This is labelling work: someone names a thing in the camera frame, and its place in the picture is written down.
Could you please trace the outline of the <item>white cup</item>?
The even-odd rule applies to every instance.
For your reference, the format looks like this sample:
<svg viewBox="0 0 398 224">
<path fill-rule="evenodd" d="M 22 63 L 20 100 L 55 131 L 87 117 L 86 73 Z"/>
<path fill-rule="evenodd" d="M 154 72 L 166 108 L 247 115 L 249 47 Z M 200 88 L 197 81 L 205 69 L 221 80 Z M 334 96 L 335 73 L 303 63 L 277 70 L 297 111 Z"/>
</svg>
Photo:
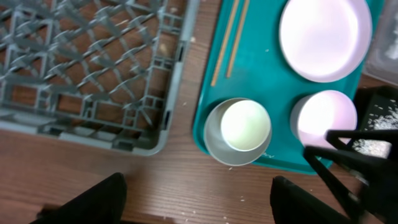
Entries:
<svg viewBox="0 0 398 224">
<path fill-rule="evenodd" d="M 271 135 L 271 127 L 267 110 L 253 100 L 238 100 L 228 106 L 220 121 L 223 140 L 241 152 L 262 146 Z"/>
</svg>

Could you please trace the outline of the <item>pile of rice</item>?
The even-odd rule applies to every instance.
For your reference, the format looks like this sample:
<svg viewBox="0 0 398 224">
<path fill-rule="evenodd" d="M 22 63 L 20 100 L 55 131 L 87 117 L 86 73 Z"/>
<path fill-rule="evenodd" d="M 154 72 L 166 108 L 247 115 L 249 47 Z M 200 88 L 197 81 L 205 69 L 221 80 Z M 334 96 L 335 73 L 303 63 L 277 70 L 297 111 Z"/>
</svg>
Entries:
<svg viewBox="0 0 398 224">
<path fill-rule="evenodd" d="M 387 159 L 392 151 L 388 137 L 397 131 L 397 106 L 377 106 L 376 111 L 369 114 L 363 131 L 365 138 L 355 140 L 353 149 L 367 156 Z"/>
</svg>

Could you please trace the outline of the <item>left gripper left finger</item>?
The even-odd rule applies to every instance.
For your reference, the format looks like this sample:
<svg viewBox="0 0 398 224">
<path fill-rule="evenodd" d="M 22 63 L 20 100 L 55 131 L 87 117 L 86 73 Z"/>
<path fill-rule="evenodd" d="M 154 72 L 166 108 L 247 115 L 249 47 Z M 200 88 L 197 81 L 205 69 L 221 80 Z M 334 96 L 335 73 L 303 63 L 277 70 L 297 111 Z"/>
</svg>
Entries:
<svg viewBox="0 0 398 224">
<path fill-rule="evenodd" d="M 61 207 L 36 219 L 36 224 L 118 224 L 124 211 L 127 185 L 124 175 L 114 173 Z"/>
</svg>

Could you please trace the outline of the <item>large white plate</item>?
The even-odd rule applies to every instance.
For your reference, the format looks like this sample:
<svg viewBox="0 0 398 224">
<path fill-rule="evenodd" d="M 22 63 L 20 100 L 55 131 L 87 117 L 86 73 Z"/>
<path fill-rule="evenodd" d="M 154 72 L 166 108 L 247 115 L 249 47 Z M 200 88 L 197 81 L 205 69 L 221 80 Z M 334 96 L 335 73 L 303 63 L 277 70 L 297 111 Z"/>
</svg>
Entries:
<svg viewBox="0 0 398 224">
<path fill-rule="evenodd" d="M 280 17 L 284 58 L 301 77 L 341 80 L 366 56 L 373 34 L 365 0 L 288 0 Z"/>
</svg>

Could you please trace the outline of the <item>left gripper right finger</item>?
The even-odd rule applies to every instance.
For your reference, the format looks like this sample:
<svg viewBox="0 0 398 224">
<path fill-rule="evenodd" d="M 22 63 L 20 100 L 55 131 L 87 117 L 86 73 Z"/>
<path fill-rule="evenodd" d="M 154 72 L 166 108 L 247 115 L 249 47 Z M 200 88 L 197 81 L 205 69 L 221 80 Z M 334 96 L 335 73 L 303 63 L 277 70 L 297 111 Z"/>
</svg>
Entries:
<svg viewBox="0 0 398 224">
<path fill-rule="evenodd" d="M 272 180 L 270 205 L 275 224 L 344 224 L 340 214 L 283 176 Z"/>
</svg>

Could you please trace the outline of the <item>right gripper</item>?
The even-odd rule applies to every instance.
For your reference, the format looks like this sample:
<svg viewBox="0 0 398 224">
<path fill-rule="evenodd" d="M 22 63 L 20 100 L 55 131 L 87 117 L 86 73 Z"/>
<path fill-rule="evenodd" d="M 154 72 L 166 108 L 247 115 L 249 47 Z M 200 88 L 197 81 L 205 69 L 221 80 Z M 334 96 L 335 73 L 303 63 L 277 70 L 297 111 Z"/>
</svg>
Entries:
<svg viewBox="0 0 398 224">
<path fill-rule="evenodd" d="M 381 223 L 397 224 L 397 131 L 388 137 L 392 151 L 387 159 L 366 156 L 353 149 L 354 141 L 365 136 L 366 132 L 361 130 L 329 130 L 326 140 L 336 149 L 307 146 L 303 157 L 350 218 L 366 223 L 373 216 Z M 352 193 L 321 159 L 332 161 L 357 177 L 363 183 L 359 194 Z"/>
</svg>

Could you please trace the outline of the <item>small pink bowl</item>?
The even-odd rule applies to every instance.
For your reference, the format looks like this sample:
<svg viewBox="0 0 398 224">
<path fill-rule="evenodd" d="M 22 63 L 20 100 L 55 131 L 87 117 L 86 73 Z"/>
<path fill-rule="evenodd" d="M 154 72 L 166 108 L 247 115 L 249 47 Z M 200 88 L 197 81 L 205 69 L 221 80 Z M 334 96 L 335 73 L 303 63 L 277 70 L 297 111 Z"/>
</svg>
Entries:
<svg viewBox="0 0 398 224">
<path fill-rule="evenodd" d="M 356 129 L 358 114 L 352 100 L 336 90 L 324 90 L 298 100 L 290 113 L 290 128 L 302 146 L 334 148 L 329 130 Z"/>
</svg>

